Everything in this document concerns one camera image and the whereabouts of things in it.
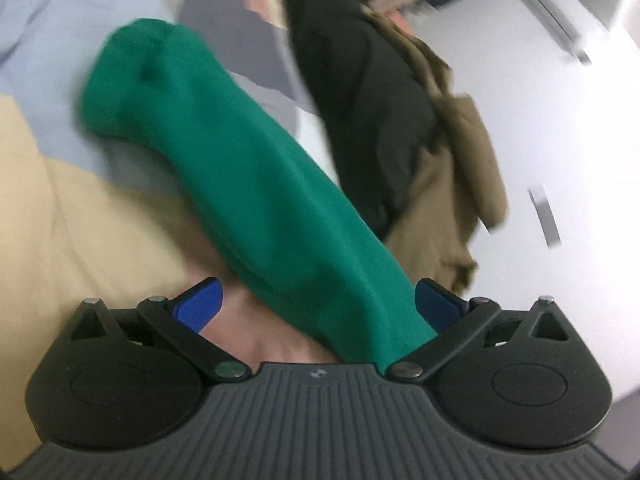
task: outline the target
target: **green fabric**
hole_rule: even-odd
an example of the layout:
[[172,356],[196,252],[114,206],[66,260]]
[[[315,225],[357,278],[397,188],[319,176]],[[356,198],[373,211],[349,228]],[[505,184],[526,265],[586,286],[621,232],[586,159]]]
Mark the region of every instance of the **green fabric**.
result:
[[408,278],[340,190],[188,28],[138,20],[116,31],[81,117],[163,153],[229,266],[345,362],[382,371],[435,336]]

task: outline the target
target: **green garment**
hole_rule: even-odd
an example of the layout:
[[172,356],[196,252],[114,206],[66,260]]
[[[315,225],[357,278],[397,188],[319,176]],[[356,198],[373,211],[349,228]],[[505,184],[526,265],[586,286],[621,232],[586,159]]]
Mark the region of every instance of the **green garment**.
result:
[[81,117],[163,153],[229,266],[345,362],[384,371],[435,336],[357,211],[188,28],[138,20],[116,31]]

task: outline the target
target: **black fabric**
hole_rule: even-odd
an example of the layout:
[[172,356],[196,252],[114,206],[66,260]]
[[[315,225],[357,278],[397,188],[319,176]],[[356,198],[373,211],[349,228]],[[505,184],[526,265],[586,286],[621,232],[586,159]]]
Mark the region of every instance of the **black fabric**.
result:
[[382,238],[408,202],[430,99],[357,0],[286,0],[300,72],[330,139],[340,185]]

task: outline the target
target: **teal cloth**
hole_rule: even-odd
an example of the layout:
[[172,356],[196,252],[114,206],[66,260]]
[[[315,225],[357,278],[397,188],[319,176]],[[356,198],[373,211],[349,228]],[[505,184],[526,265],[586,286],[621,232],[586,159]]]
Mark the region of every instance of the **teal cloth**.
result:
[[435,336],[340,190],[188,28],[138,20],[117,30],[80,113],[99,135],[163,153],[229,266],[345,362],[384,371]]

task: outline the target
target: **brown fabric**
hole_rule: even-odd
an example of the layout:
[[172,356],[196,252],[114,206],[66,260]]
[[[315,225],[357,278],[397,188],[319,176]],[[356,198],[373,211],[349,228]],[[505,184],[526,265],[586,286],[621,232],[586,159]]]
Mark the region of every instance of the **brown fabric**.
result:
[[491,229],[507,213],[507,198],[489,134],[469,96],[450,94],[452,72],[421,40],[365,9],[370,23],[402,56],[432,99],[441,134],[421,148],[410,202],[385,245],[412,282],[432,278],[455,294],[473,279],[467,244],[478,220]]

